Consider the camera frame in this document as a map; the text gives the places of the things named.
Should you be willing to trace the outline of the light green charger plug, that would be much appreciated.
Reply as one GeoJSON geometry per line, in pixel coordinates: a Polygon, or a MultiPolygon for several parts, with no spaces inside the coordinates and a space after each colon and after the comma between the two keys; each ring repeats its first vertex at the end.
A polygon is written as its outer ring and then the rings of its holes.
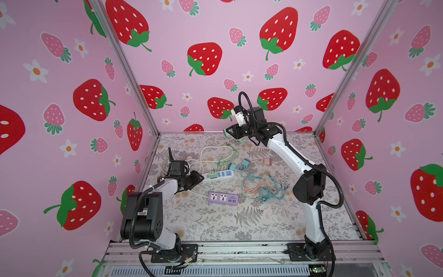
{"type": "Polygon", "coordinates": [[[217,179],[219,177],[219,173],[216,170],[210,171],[209,174],[209,179],[217,179]]]}

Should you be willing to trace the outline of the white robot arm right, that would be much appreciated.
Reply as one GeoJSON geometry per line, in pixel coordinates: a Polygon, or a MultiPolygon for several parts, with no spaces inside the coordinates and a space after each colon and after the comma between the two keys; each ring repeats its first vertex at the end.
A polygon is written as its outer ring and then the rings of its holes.
{"type": "Polygon", "coordinates": [[[312,261],[329,259],[336,261],[336,256],[328,234],[325,231],[321,207],[339,209],[344,204],[343,189],[338,180],[327,171],[323,164],[315,164],[302,155],[287,139],[286,129],[279,123],[259,124],[254,127],[247,123],[234,124],[224,130],[226,135],[235,139],[247,137],[256,145],[264,144],[276,153],[298,178],[293,186],[293,194],[303,205],[306,223],[305,255],[312,261]],[[323,200],[326,179],[335,185],[339,202],[329,203],[323,200]]]}

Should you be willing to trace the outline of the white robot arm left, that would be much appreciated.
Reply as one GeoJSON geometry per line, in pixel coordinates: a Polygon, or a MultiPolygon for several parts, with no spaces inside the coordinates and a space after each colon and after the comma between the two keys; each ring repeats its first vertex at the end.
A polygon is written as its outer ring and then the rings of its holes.
{"type": "Polygon", "coordinates": [[[123,212],[121,238],[133,249],[181,250],[179,235],[166,230],[163,205],[170,197],[193,189],[204,177],[193,170],[188,175],[160,177],[158,183],[143,192],[128,196],[123,212]]]}

